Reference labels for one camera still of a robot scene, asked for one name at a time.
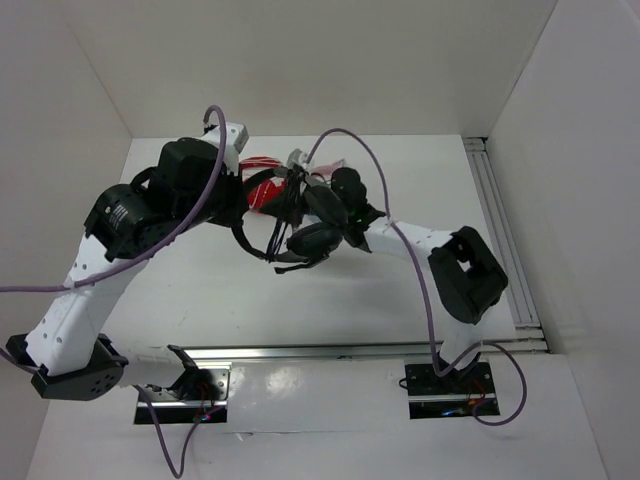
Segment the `black headset with cable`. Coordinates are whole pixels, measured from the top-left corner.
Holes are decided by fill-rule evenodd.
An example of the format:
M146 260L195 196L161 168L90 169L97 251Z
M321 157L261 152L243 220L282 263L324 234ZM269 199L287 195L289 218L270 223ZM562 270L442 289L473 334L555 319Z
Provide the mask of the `black headset with cable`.
M278 275L315 267L329 258L343 241L348 227L348 211L327 183L300 167L267 168L243 183L248 195L272 178L285 181L283 196L276 207L276 222L264 251L251 245L243 220L231 232L238 245L250 255L275 265Z

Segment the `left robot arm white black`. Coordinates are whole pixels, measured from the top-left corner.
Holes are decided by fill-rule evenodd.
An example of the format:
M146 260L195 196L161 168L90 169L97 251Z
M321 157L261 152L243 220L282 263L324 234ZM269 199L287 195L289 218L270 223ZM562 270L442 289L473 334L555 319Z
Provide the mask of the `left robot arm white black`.
M114 347L102 328L150 259L177 236L205 223L231 228L248 204L239 156L242 124L206 126L200 138L166 143L157 165L106 189L84 222L65 282L37 326L9 338L6 349L32 371L41 398L90 401L115 386L164 389L189 397L212 377L175 345Z

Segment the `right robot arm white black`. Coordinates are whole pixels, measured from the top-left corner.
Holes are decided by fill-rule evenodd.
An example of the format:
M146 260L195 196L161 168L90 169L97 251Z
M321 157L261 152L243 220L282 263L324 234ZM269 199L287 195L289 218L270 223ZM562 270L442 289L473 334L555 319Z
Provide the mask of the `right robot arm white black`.
M366 187L353 168L337 169L330 185L349 214L345 233L349 245L409 260L418 272L431 274L449 315L435 356L436 379L444 390L460 391L480 357L481 321L508 286L504 269L472 227L437 231L390 220L368 202Z

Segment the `red headphones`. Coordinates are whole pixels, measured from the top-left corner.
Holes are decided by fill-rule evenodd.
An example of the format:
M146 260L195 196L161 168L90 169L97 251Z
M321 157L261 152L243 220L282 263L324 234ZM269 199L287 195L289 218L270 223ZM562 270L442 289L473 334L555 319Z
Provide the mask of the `red headphones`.
M281 167L282 162L273 157L254 156L243 159L239 163L243 181L269 168ZM273 177L262 181L248 194L248 204L252 211L258 212L262 207L274 200L286 188L286 180Z

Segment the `blue pink cat-ear headphones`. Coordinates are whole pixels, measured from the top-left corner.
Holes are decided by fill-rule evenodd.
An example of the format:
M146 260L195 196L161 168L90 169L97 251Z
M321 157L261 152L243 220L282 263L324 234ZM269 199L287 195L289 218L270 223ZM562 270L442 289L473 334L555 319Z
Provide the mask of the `blue pink cat-ear headphones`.
M347 166L347 161L345 159L340 159L332 163L323 164L315 166L311 170L311 175L318 177L320 180L324 182L329 182L333 173L343 167Z

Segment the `aluminium rail front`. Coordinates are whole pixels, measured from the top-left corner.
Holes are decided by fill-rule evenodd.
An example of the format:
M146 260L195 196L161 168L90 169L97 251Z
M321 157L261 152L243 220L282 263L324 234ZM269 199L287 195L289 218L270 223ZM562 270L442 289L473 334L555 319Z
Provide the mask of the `aluminium rail front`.
M185 347L187 358L204 369L224 362L302 361L302 360L350 360L386 358L431 358L430 345L425 342L337 344L302 346L229 346ZM152 384L162 387L172 385L183 372L183 364L177 355L166 348L141 349L127 356L131 365L121 380L123 385Z

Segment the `aluminium rail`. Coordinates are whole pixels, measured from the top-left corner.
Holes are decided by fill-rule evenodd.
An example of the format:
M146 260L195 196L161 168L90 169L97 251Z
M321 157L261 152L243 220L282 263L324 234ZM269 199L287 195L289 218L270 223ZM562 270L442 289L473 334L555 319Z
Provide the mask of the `aluminium rail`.
M509 280L504 297L509 305L517 339L509 341L508 349L512 352L522 353L549 353L549 346L539 321L496 177L490 164L487 139L463 137L462 142L495 255L500 260Z
M430 345L425 342L337 344L302 346L229 346L185 347L187 358L204 369L224 362L302 361L302 360L350 360L386 358L431 358ZM123 385L152 384L162 387L172 385L183 372L183 364L177 355L166 348L141 349L127 356L131 365L121 380Z

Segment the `aluminium rail right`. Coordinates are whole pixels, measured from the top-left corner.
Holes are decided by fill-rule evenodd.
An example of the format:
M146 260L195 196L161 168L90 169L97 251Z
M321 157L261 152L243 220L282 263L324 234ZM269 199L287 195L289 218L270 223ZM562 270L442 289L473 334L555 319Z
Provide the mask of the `aluminium rail right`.
M495 255L500 260L509 280L504 297L509 305L517 339L509 341L508 349L512 352L522 353L549 353L549 346L539 321L496 177L490 164L487 139L463 137L462 142Z

